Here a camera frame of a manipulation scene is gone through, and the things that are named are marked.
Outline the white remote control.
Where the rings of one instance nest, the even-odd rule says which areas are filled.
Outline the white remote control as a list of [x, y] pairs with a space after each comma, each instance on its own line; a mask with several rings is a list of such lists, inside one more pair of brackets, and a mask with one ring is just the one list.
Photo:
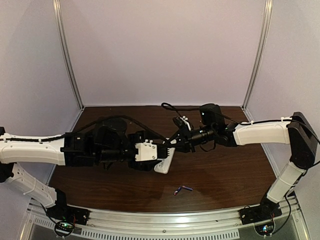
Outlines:
[[166, 175], [169, 172], [169, 169], [174, 157], [174, 153], [175, 153], [175, 148], [174, 147], [169, 148], [167, 158], [160, 159], [160, 163], [156, 164], [153, 170], [156, 173]]

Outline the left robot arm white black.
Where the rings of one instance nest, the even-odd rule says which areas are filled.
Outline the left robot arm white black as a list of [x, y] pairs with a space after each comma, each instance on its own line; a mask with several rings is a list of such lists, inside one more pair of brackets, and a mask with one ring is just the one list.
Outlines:
[[16, 136], [0, 129], [0, 181], [39, 201], [53, 215], [71, 214], [63, 191], [46, 186], [27, 173], [21, 163], [108, 169], [127, 162], [135, 170], [157, 165], [169, 169], [175, 149], [164, 136], [124, 115], [102, 117], [74, 131], [55, 136]]

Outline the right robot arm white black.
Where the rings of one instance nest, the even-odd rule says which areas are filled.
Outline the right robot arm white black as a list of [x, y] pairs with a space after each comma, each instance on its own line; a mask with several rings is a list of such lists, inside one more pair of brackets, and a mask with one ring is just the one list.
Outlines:
[[280, 119], [239, 122], [224, 115], [219, 105], [207, 103], [188, 111], [199, 111], [202, 127], [193, 129], [188, 121], [176, 117], [178, 131], [165, 141], [179, 152], [193, 152], [196, 146], [210, 141], [214, 145], [237, 147], [250, 144], [290, 145], [291, 156], [275, 182], [262, 197], [260, 206], [272, 210], [310, 168], [318, 165], [320, 140], [305, 116], [295, 112]]

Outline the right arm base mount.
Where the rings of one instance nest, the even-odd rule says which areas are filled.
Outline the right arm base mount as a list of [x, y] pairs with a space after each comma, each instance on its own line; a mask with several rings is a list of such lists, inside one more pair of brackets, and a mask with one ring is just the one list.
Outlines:
[[269, 237], [276, 231], [275, 217], [280, 217], [282, 211], [279, 203], [274, 203], [267, 198], [266, 192], [259, 205], [245, 206], [238, 213], [242, 225], [257, 224], [255, 232], [262, 237]]

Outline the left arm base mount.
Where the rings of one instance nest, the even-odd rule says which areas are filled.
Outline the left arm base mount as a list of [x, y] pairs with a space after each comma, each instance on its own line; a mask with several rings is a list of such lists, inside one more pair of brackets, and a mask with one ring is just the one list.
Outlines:
[[58, 237], [70, 236], [76, 224], [85, 226], [89, 219], [90, 211], [86, 208], [74, 207], [67, 204], [66, 194], [55, 189], [56, 200], [52, 207], [45, 208], [46, 216], [54, 223], [54, 232]]

